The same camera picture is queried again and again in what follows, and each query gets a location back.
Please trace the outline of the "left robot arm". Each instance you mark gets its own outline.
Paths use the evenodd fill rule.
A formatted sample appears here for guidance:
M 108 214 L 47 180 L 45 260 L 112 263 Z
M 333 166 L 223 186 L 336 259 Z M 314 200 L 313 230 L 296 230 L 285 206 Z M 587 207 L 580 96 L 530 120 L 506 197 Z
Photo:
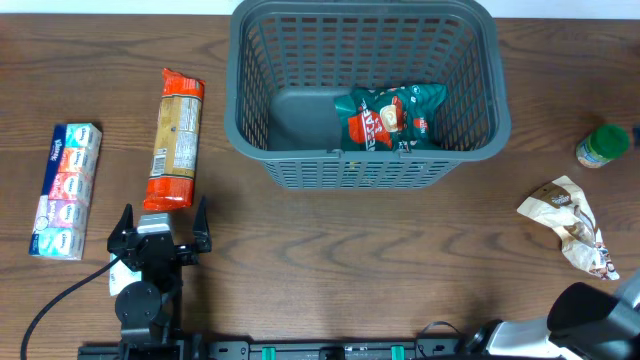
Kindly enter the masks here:
M 153 351 L 175 344 L 182 303 L 182 268 L 198 263 L 198 241 L 176 245 L 169 215 L 150 215 L 136 227 L 126 205 L 107 240 L 107 250 L 141 278 L 125 286 L 115 300 L 122 343 L 129 349 Z

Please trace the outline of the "Kleenex tissue multipack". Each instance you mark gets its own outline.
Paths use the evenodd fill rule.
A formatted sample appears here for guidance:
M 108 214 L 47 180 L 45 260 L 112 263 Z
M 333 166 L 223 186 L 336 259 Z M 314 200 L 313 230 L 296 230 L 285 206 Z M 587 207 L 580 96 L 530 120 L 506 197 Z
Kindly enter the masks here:
M 82 258 L 102 133 L 91 123 L 54 127 L 28 253 Z

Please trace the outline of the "green Nescafe bag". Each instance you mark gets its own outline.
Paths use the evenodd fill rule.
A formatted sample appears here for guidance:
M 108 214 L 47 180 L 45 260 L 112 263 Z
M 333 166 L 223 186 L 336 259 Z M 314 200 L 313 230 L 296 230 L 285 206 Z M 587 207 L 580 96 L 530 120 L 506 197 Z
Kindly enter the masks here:
M 441 84 L 356 88 L 334 99 L 344 151 L 435 150 L 435 114 L 447 98 Z

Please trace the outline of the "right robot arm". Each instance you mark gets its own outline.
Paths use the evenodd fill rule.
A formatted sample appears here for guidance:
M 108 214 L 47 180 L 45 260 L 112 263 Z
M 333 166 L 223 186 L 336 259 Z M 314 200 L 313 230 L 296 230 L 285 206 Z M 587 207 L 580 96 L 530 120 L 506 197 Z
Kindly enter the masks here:
M 524 322 L 495 320 L 469 336 L 437 321 L 411 341 L 219 341 L 208 344 L 206 352 L 217 360 L 637 359 L 639 275 L 614 294 L 574 283 L 547 316 Z

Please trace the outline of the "green lid jar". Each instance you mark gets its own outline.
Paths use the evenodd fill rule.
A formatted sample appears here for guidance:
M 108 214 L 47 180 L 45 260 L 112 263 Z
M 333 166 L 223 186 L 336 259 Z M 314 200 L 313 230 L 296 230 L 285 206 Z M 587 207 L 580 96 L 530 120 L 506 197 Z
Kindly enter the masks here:
M 627 132 L 617 125 L 602 125 L 576 147 L 576 158 L 587 168 L 600 168 L 620 158 L 630 146 Z

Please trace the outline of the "red spaghetti packet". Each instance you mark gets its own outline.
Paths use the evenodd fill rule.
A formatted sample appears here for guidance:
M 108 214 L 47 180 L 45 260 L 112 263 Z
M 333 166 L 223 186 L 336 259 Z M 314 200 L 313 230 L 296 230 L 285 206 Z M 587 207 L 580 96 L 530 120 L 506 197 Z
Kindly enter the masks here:
M 165 68 L 153 158 L 143 207 L 192 205 L 205 82 Z

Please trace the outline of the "brown white snack bag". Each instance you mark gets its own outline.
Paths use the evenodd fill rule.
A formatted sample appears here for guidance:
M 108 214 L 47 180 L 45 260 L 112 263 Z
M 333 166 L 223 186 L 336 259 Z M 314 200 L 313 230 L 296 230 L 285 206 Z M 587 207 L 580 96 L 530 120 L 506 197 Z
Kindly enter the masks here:
M 573 267 L 602 280 L 620 279 L 584 191 L 568 176 L 534 191 L 517 212 L 552 229 Z

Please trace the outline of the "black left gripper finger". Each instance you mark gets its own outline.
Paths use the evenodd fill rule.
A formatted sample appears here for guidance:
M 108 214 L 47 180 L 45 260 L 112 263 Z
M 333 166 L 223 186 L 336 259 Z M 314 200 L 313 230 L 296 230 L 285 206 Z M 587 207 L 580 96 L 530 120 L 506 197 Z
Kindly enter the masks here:
M 212 249 L 212 240 L 207 221 L 207 200 L 203 196 L 200 199 L 198 210 L 196 212 L 192 233 L 194 236 L 194 245 L 198 253 L 207 253 Z
M 107 240 L 109 253 L 122 253 L 128 246 L 128 238 L 133 231 L 133 209 L 131 204 L 126 204 L 120 220 L 115 225 Z

